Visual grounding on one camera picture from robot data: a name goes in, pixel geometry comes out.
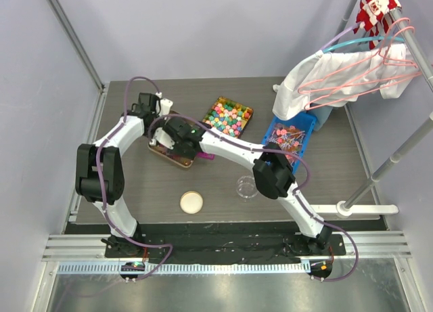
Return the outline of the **gold tin of popsicle candies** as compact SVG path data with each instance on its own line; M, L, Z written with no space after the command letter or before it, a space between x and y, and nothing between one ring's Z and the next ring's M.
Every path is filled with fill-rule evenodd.
M167 114L165 118L161 118L161 119L159 119L159 120L162 120L162 127L165 125L165 122L166 122L167 120L169 120L170 118L174 118L175 115L179 115L179 113L176 112L176 111L174 111L174 110L171 110L170 113ZM185 120L184 118L182 118L182 119L183 119L185 122L188 122L190 125L194 125L191 121L189 121L189 120ZM149 148L152 152L154 152L154 153L156 153L157 155L160 155L160 156L166 158L167 160L169 160L169 161L175 163L176 165L182 166L183 168L189 168L189 167L192 165L192 163L194 162L194 159L195 159L195 158L183 158L183 157L180 157L180 156L178 156L178 155L174 155L174 154L171 152L170 149L165 148L164 146L161 146L161 145L151 146L151 145L150 145L150 140L151 140L151 138L153 137L153 135L151 135L150 132L148 133L148 136L150 136L150 138L149 138L149 143L148 143L148 148Z

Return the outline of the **magenta plastic scoop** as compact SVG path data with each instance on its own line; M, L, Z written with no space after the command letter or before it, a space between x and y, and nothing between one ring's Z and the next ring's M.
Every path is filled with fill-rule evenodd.
M199 152L197 153L197 158L203 158L206 160L214 160L214 154L207 154L207 153L203 153L203 152Z

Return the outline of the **clear glass jar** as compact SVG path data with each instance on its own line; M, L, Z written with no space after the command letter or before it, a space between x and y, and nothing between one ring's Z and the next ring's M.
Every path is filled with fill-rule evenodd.
M241 176L236 183L236 192L243 201L249 201L258 195L254 177L251 175Z

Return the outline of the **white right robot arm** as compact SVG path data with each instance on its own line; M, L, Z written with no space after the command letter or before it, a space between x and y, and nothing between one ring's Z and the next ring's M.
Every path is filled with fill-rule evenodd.
M252 172L257 191L287 210L306 237L309 252L321 254L329 248L332 228L303 196L292 165L277 144L248 143L204 124L191 125L178 114L171 114L156 129L154 138L185 158L203 152L245 167Z

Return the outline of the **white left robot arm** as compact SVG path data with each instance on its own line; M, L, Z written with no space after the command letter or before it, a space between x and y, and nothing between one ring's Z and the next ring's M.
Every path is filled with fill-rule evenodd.
M129 257L143 252L139 223L123 198L122 155L148 131L162 113L162 94L140 93L109 132L93 143L81 144L76 153L75 190L92 203L110 227L109 245L120 246Z

